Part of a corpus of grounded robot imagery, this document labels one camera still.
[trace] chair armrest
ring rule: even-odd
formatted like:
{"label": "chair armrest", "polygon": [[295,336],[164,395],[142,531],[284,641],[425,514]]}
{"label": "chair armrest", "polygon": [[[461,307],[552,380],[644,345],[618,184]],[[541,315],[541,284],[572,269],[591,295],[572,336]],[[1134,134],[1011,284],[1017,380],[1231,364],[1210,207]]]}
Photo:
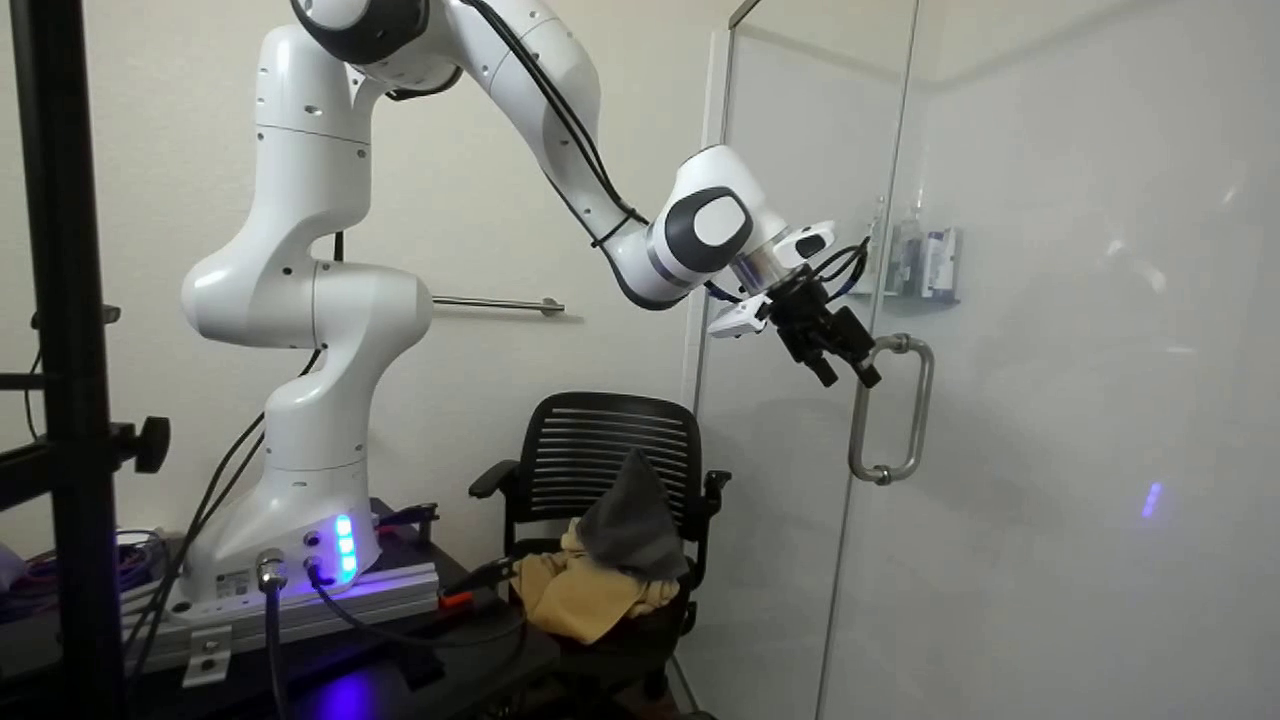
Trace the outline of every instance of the chair armrest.
{"label": "chair armrest", "polygon": [[507,483],[517,472],[518,472],[517,460],[500,460],[500,465],[493,465],[493,468],[468,487],[468,496],[485,500],[485,496],[493,496],[493,493],[502,493],[502,483]]}
{"label": "chair armrest", "polygon": [[713,468],[702,482],[702,515],[718,515],[723,506],[723,483],[733,482],[733,472]]}

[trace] door handle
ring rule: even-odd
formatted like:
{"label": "door handle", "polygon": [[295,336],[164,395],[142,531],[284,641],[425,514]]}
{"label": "door handle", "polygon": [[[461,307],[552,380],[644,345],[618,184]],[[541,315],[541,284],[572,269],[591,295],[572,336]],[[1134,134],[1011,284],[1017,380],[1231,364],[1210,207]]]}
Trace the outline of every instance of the door handle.
{"label": "door handle", "polygon": [[930,357],[930,347],[924,342],[914,342],[907,332],[879,336],[869,360],[877,360],[879,353],[921,357],[907,455],[897,468],[891,465],[869,465],[869,448],[864,444],[869,444],[871,387],[858,387],[854,406],[851,406],[847,472],[869,482],[869,483],[897,483],[897,482],[914,475],[914,468],[924,460],[934,357]]}

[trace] glass shower enclosure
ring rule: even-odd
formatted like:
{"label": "glass shower enclosure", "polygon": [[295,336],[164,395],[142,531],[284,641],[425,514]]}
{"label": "glass shower enclosure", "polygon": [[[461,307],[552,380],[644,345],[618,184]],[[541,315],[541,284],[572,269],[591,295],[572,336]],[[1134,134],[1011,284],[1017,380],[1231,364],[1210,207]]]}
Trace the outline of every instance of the glass shower enclosure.
{"label": "glass shower enclosure", "polygon": [[733,143],[781,207],[877,233],[847,306],[934,372],[921,472],[871,483],[911,455],[911,353],[847,448],[851,376],[706,347],[738,487],[682,651],[702,708],[1273,720],[1280,3],[765,9]]}

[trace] purple light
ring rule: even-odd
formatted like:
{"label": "purple light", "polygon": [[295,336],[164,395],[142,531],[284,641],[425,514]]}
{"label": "purple light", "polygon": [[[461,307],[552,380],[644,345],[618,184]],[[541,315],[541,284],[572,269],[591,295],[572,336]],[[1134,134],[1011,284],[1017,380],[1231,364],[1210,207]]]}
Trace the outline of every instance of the purple light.
{"label": "purple light", "polygon": [[1160,515],[1160,500],[1163,500],[1163,483],[1156,482],[1156,483],[1149,487],[1149,500],[1145,500],[1145,520],[1156,520],[1156,515]]}
{"label": "purple light", "polygon": [[317,708],[317,715],[371,720],[382,708],[378,683],[371,680],[371,673],[348,673],[317,690]]}

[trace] wire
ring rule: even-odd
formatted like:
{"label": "wire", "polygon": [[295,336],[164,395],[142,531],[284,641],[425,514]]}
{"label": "wire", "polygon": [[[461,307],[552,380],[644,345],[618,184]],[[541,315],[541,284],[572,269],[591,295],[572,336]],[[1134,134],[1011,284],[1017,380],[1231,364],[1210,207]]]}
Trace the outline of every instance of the wire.
{"label": "wire", "polygon": [[392,632],[378,632],[371,623],[363,623],[361,615],[350,615],[344,603],[334,603],[320,581],[320,570],[309,570],[309,581],[312,581],[312,591],[320,595],[320,603],[340,615],[348,627],[363,632],[363,635],[376,635],[382,646],[400,646],[400,648],[485,648],[493,641],[502,641],[502,635],[525,635],[525,621],[500,627],[500,632],[485,632],[485,635],[472,635],[472,641],[413,641],[413,635],[392,635]]}
{"label": "wire", "polygon": [[702,289],[706,289],[706,295],[717,295],[718,306],[738,306],[738,295],[728,291],[728,289],[718,289],[717,279],[706,279]]}
{"label": "wire", "polygon": [[[309,357],[309,364],[301,369],[301,376],[309,376],[309,372],[320,364],[320,357],[324,357],[324,347],[317,347],[317,353]],[[254,412],[254,418],[249,419],[249,428],[236,435],[236,444],[219,455],[219,465],[214,465],[212,482],[202,483],[202,496],[198,496],[198,506],[197,506],[197,514],[192,514],[192,520],[187,520],[184,550],[170,558],[170,566],[164,570],[161,589],[153,591],[147,607],[142,607],[138,621],[131,623],[128,641],[122,641],[122,651],[128,651],[128,648],[137,646],[137,635],[147,627],[147,632],[142,632],[142,648],[138,648],[138,655],[137,655],[137,664],[131,664],[131,676],[138,676],[138,673],[147,667],[147,655],[153,655],[153,646],[155,646],[155,632],[161,632],[161,621],[164,621],[164,603],[168,603],[168,595],[170,595],[170,586],[174,586],[174,578],[178,578],[192,546],[198,539],[198,531],[206,528],[206,520],[225,507],[225,500],[236,493],[236,483],[240,483],[243,468],[253,465],[253,455],[265,448],[265,435],[254,431],[258,423],[265,423],[265,412]],[[249,455],[236,465],[232,482],[219,487],[219,475],[226,472],[226,465],[236,460],[236,451],[249,444],[249,435],[254,435],[253,448],[249,448]]]}
{"label": "wire", "polygon": [[278,589],[265,589],[265,591],[269,591],[265,641],[269,641],[270,699],[274,699],[274,720],[286,720],[286,690],[284,690],[284,655],[278,655]]}
{"label": "wire", "polygon": [[837,291],[829,291],[829,295],[843,295],[843,291],[851,291],[851,289],[864,279],[864,271],[869,271],[869,247],[871,247],[871,235],[864,235],[858,245],[847,245],[847,247],[830,254],[830,257],[817,269],[817,278],[821,278],[823,284],[830,284],[830,279],[841,279],[841,278],[847,271],[847,279],[843,279]]}
{"label": "wire", "polygon": [[37,408],[33,408],[33,383],[37,383],[37,376],[39,376],[39,364],[45,364],[45,353],[37,353],[37,360],[33,360],[33,369],[27,369],[27,383],[23,383],[23,418],[27,418],[33,442],[39,442]]}
{"label": "wire", "polygon": [[613,184],[606,168],[603,168],[603,155],[591,142],[591,134],[582,128],[582,122],[577,118],[577,109],[564,100],[564,92],[546,80],[546,72],[541,69],[541,61],[525,49],[525,39],[513,33],[513,23],[493,11],[485,0],[462,0],[468,9],[475,9],[488,30],[507,46],[507,52],[518,61],[518,69],[529,72],[529,80],[545,92],[546,109],[560,118],[567,142],[580,148],[582,163],[591,168],[591,175],[599,181],[599,189],[606,192],[606,199],[648,224]]}

